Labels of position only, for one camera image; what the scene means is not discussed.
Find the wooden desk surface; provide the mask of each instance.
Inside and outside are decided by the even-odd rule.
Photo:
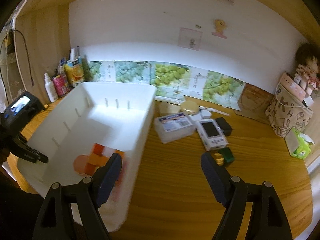
[[[284,139],[276,136],[269,125],[210,102],[191,100],[231,114],[223,116],[233,128],[228,141],[236,160],[228,167],[229,173],[249,183],[271,181],[288,217],[293,239],[297,237],[312,219],[311,186],[304,162],[290,157]],[[36,116],[23,135],[29,138],[56,104]],[[155,116],[159,116],[157,107]],[[111,233],[112,239],[212,239],[224,208],[216,202],[202,173],[200,156],[204,151],[196,132],[162,144],[152,125],[127,220],[119,231]],[[20,187],[32,191],[16,170],[16,158],[11,155],[8,162]],[[238,239],[245,237],[251,206],[247,204]]]

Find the clear plastic box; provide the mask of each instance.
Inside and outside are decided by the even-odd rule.
[[[85,82],[74,88],[34,132],[28,145],[49,158],[48,163],[18,160],[18,169],[45,197],[51,184],[76,184],[83,176],[73,169],[79,155],[88,155],[95,143],[125,152],[123,180],[99,208],[109,232],[127,217],[148,130],[153,119],[156,87],[116,82]],[[81,223],[76,204],[74,220]]]
[[[154,125],[162,143],[189,136],[196,130],[193,120],[183,112],[157,117]]]

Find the white spray bottle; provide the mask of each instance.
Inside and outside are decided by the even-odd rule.
[[[49,77],[48,73],[44,74],[44,83],[45,83],[44,87],[45,87],[45,90],[47,90],[50,101],[52,103],[57,101],[59,97],[58,97],[56,89],[54,88],[54,84],[53,84],[51,78]]]

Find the green tissue package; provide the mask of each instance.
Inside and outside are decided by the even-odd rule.
[[[311,152],[313,140],[306,134],[292,128],[284,138],[291,156],[304,160]]]

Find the white wall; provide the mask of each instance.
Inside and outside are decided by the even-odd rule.
[[[223,19],[228,39],[211,35]],[[180,27],[202,27],[199,51],[177,46]],[[93,60],[153,60],[192,65],[241,79],[273,93],[292,72],[305,38],[256,0],[76,0],[69,6],[71,47]]]

